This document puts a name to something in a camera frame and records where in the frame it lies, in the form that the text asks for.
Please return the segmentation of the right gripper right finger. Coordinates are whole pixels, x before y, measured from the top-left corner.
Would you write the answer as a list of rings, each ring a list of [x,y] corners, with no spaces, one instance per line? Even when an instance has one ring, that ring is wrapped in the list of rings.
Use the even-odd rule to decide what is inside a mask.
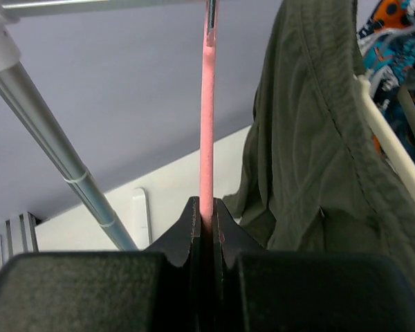
[[[214,199],[212,231],[215,330],[242,331],[239,258],[248,253],[265,252],[266,249],[237,224],[221,199]]]

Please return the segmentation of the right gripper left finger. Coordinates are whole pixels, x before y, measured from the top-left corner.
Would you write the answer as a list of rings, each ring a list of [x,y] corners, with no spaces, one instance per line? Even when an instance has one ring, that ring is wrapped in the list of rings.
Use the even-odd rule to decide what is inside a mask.
[[[148,331],[196,331],[201,265],[199,198],[188,199],[178,220],[145,254]]]

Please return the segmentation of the pink hanger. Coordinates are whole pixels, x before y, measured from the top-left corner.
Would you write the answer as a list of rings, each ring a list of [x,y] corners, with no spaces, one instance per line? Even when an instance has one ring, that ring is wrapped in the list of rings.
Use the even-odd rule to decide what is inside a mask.
[[[214,82],[219,2],[206,1],[201,75],[200,203],[202,230],[212,234],[214,209]]]

